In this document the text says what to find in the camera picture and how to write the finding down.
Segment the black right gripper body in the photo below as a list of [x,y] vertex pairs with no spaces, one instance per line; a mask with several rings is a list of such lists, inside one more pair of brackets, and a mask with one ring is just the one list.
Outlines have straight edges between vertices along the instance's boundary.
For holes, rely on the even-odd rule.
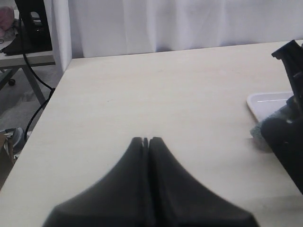
[[261,126],[261,135],[300,192],[303,192],[303,73],[291,79],[294,95],[281,109],[285,119],[272,117]]

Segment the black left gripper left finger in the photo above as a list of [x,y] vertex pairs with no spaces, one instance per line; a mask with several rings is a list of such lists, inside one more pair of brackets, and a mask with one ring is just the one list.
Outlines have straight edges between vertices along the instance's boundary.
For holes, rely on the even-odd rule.
[[97,183],[52,210],[45,227],[150,227],[148,141],[133,138],[118,163]]

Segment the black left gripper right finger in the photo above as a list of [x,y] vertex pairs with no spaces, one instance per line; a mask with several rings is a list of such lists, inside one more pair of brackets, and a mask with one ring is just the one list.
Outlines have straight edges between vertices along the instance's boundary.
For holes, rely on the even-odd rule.
[[196,180],[160,137],[149,144],[149,178],[159,227],[257,227],[254,216]]

